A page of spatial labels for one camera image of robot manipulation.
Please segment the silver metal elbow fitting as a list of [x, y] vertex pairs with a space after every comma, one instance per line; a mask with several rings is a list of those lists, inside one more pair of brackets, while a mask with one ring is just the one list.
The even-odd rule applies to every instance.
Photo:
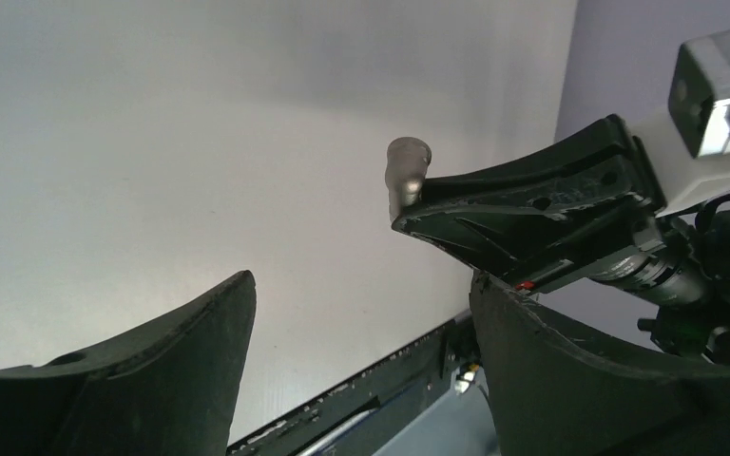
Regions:
[[429, 146], [415, 137], [393, 140], [387, 148], [385, 184], [388, 189], [390, 220], [396, 220], [403, 209], [417, 203], [432, 162]]

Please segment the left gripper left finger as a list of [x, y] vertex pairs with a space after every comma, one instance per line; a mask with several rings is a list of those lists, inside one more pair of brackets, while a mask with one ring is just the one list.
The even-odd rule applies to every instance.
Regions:
[[0, 455], [222, 455], [256, 313], [242, 271], [40, 366], [0, 370]]

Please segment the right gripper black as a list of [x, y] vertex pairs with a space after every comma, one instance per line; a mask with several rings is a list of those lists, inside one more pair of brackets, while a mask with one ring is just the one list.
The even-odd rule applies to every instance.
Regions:
[[[621, 158], [636, 182], [558, 192], [518, 188]], [[661, 306], [703, 301], [687, 229], [659, 218], [664, 194], [641, 139], [608, 115], [530, 155], [426, 179], [419, 202], [392, 223], [403, 235], [496, 276], [528, 295], [588, 279]]]

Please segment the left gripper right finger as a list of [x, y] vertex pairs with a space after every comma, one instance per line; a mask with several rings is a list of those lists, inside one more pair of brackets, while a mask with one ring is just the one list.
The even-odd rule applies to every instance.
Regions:
[[598, 331], [477, 272], [469, 294], [504, 455], [730, 455], [730, 367]]

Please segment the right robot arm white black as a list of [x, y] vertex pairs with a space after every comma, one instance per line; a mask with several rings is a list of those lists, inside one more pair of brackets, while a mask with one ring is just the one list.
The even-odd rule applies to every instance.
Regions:
[[519, 295], [586, 279], [657, 307], [638, 325], [672, 355], [730, 365], [730, 155], [688, 152], [698, 130], [609, 115], [523, 158], [427, 178], [430, 151], [392, 143], [394, 230]]

